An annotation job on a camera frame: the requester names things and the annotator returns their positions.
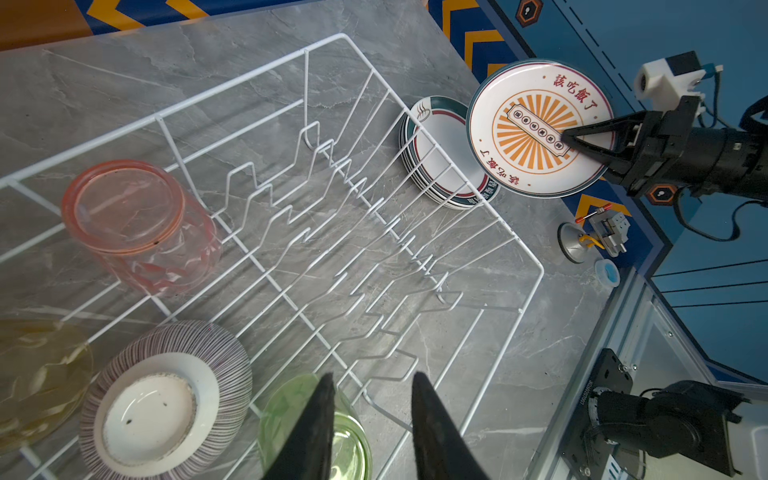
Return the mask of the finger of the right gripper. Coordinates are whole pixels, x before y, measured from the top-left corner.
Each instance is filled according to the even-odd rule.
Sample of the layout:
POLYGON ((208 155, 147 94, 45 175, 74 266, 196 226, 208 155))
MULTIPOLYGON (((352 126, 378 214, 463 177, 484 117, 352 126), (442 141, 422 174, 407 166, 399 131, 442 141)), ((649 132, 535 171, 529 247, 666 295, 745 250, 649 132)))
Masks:
POLYGON ((616 174, 626 174, 630 170, 630 158, 623 153, 590 143, 571 143, 570 147, 606 166, 616 174))
POLYGON ((569 128, 561 133, 561 141, 570 147, 577 143, 587 144, 587 136, 610 133, 613 135, 613 147, 626 147, 631 144, 645 120, 647 113, 636 112, 609 120, 569 128))

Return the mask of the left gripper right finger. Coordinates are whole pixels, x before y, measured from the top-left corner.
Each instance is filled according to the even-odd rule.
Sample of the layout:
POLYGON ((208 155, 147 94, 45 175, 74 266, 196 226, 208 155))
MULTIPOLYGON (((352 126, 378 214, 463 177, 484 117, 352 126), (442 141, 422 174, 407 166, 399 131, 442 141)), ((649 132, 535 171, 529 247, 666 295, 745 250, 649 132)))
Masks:
POLYGON ((418 479, 488 479, 423 372, 413 377, 411 418, 418 479))

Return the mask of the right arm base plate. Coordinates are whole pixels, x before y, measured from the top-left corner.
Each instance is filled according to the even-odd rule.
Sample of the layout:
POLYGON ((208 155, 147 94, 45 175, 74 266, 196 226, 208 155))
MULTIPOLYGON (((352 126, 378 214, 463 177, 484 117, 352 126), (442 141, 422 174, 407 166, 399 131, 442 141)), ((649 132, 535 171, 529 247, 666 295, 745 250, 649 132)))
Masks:
POLYGON ((586 386, 577 396, 577 404, 561 441, 561 459, 566 462, 574 479, 621 479, 618 468, 606 474, 612 454, 618 445, 605 440, 598 426, 597 400, 606 392, 629 394, 632 377, 616 353, 603 348, 590 372, 586 386))

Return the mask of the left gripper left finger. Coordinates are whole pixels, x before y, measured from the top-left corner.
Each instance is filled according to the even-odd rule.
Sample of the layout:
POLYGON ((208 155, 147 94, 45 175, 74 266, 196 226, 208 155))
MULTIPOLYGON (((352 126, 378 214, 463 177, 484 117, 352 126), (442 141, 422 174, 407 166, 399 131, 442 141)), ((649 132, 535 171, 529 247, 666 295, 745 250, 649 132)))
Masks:
POLYGON ((266 479, 328 479, 334 436, 333 376, 297 376, 270 398, 261 418, 266 479))

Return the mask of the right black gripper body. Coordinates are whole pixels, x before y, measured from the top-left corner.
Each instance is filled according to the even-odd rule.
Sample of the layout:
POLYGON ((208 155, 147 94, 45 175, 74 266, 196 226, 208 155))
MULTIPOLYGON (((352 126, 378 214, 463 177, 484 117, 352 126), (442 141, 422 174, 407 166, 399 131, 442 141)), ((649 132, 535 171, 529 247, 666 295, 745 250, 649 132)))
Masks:
POLYGON ((604 121, 603 131, 615 136, 603 154, 606 178, 630 195, 646 192, 682 157, 700 106, 698 96, 685 95, 667 111, 646 110, 604 121))

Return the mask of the green glass cup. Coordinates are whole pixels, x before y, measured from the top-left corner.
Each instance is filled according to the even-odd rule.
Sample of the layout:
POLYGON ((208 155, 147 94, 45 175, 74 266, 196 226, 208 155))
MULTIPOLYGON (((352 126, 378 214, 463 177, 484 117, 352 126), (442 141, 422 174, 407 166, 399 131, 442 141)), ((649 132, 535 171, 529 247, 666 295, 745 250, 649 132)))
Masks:
MULTIPOLYGON (((319 381, 312 373, 296 376, 280 386, 267 403, 259 431, 264 473, 278 458, 319 381)), ((341 390, 336 391, 334 403, 330 478, 371 479, 372 452, 359 416, 341 390)))

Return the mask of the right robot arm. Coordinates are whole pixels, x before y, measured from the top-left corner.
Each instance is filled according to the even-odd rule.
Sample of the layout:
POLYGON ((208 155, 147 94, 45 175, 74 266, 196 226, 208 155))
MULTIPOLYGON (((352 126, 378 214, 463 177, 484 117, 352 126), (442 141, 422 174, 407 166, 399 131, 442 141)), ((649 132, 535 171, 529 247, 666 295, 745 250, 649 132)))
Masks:
POLYGON ((748 107, 737 129, 696 127, 699 99, 684 96, 667 112, 644 111, 566 129, 561 141, 607 167, 631 197, 659 184, 693 196, 725 193, 767 199, 767 99, 748 107))

